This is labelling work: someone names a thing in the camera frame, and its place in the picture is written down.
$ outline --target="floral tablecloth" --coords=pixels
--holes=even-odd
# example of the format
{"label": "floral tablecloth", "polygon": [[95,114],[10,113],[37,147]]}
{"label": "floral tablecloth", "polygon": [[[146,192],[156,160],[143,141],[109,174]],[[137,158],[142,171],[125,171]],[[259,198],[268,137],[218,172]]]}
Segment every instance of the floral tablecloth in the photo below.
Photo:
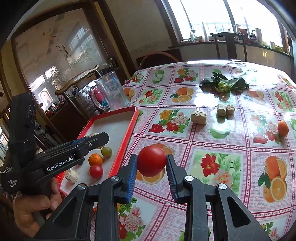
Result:
{"label": "floral tablecloth", "polygon": [[[243,77],[250,88],[205,93],[199,82],[212,72]],[[296,85],[285,72],[240,61],[180,62],[137,71],[123,88],[141,115],[123,165],[156,144],[203,183],[227,184],[272,240],[288,232],[296,219]],[[233,116],[217,117],[218,103],[234,105]],[[190,121],[193,110],[207,113],[205,126]],[[278,134],[280,120],[288,123],[286,137]],[[262,174],[269,179],[258,181]],[[186,205],[172,199],[165,170],[153,178],[138,173],[133,199],[118,214],[121,240],[173,241],[184,231]]]}

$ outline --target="green grape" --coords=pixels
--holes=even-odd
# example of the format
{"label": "green grape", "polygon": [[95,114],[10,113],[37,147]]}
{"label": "green grape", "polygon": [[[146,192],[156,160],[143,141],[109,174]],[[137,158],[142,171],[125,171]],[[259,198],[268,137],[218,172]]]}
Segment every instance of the green grape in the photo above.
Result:
{"label": "green grape", "polygon": [[112,155],[112,149],[108,146],[102,148],[101,153],[105,157],[110,157]]}

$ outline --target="chair back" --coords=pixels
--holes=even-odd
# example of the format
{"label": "chair back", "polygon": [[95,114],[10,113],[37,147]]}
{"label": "chair back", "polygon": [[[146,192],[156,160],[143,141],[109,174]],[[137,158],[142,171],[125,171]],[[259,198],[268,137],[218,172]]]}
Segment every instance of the chair back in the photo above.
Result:
{"label": "chair back", "polygon": [[146,69],[158,65],[171,64],[177,62],[179,62],[179,60],[177,60],[177,58],[175,58],[169,53],[153,51],[144,56],[140,63],[139,69]]}
{"label": "chair back", "polygon": [[248,62],[247,49],[246,49],[246,43],[245,43],[245,39],[247,37],[246,34],[241,35],[241,34],[237,34],[237,33],[227,32],[227,33],[218,33],[218,34],[210,33],[210,35],[214,36],[214,38],[215,38],[215,44],[216,44],[218,59],[221,59],[218,40],[217,40],[218,36],[224,36],[225,37],[228,59],[237,59],[237,50],[236,50],[236,47],[235,47],[234,37],[241,37],[242,42],[243,42],[243,47],[244,47],[245,62]]}

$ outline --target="metal screw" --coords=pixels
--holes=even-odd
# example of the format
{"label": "metal screw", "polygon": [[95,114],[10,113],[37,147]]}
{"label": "metal screw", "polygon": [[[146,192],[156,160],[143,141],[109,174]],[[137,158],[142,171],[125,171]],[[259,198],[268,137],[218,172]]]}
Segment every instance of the metal screw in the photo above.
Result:
{"label": "metal screw", "polygon": [[220,189],[222,189],[222,190],[224,190],[224,189],[227,188],[227,186],[226,186],[225,183],[220,183],[220,184],[218,185],[218,187],[219,187]]}
{"label": "metal screw", "polygon": [[77,186],[78,190],[83,190],[86,188],[86,185],[84,183],[81,183]]}
{"label": "metal screw", "polygon": [[194,179],[194,177],[193,177],[193,176],[190,176],[190,175],[187,175],[187,176],[185,177],[185,180],[186,180],[186,181],[189,181],[189,182],[193,181],[193,179]]}
{"label": "metal screw", "polygon": [[119,181],[119,177],[118,176],[113,176],[113,177],[111,177],[111,181],[118,182]]}

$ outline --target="red tomato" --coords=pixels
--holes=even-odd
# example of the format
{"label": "red tomato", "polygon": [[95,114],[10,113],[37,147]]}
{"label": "red tomato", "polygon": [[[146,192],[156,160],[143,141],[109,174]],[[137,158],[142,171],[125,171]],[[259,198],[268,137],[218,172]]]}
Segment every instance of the red tomato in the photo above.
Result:
{"label": "red tomato", "polygon": [[138,155],[138,170],[145,177],[154,177],[162,171],[166,164],[166,154],[158,146],[144,147]]}
{"label": "red tomato", "polygon": [[89,173],[93,178],[100,179],[103,176],[103,168],[100,165],[93,165],[89,168]]}

